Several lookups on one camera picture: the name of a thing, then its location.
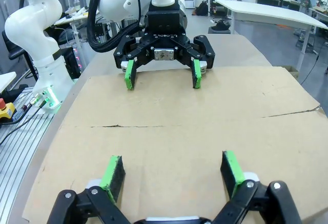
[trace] black corrugated hose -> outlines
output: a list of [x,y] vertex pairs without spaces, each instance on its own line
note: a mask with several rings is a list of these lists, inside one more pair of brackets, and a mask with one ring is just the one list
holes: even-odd
[[123,28],[116,36],[110,38],[108,41],[104,43],[99,43],[95,36],[95,21],[96,21],[96,13],[97,13],[99,2],[100,0],[90,0],[88,22],[87,22],[88,42],[94,51],[96,52],[111,51],[118,46],[120,40],[124,35],[132,35],[142,30],[142,27],[139,25],[140,18],[141,18],[141,6],[140,6],[140,0],[138,0],[138,6],[139,6],[138,21]]

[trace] aluminum profile table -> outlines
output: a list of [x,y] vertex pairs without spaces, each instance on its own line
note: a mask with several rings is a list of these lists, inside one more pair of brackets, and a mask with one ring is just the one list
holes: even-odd
[[[20,109],[32,97],[32,88],[26,88],[14,102],[15,107]],[[10,131],[29,119],[34,112],[35,109],[31,108],[20,123],[2,126],[0,141]],[[0,146],[0,224],[7,223],[27,167],[53,116],[54,114],[42,114],[40,111]]]

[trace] crack in cardboard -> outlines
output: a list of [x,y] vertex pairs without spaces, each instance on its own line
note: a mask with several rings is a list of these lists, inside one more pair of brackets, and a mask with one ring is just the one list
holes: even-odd
[[287,114],[281,114],[281,115],[270,115],[270,116],[265,116],[262,118],[268,118],[268,117],[277,117],[277,116],[283,116],[283,115],[293,115],[293,114],[300,114],[300,113],[308,113],[308,112],[313,112],[313,111],[317,111],[321,108],[321,106],[317,106],[314,109],[311,110],[304,110],[304,111],[298,111],[298,112],[292,112],[292,113],[287,113]]
[[120,124],[111,125],[111,126],[96,126],[90,128],[163,128],[164,126],[121,126]]

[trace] black bag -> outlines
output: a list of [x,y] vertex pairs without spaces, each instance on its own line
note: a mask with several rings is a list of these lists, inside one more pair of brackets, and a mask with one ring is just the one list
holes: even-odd
[[201,2],[201,4],[193,11],[193,15],[208,15],[209,6],[206,2]]

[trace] white table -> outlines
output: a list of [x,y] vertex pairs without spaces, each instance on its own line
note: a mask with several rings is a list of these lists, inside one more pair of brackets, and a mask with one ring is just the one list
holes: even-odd
[[318,20],[294,10],[239,1],[215,0],[215,2],[232,11],[232,22],[230,27],[232,34],[235,32],[235,20],[280,24],[306,30],[303,47],[296,67],[298,71],[300,70],[304,60],[305,50],[308,45],[312,26],[328,29],[325,24],[319,22]]
[[0,74],[0,93],[15,79],[16,73]]

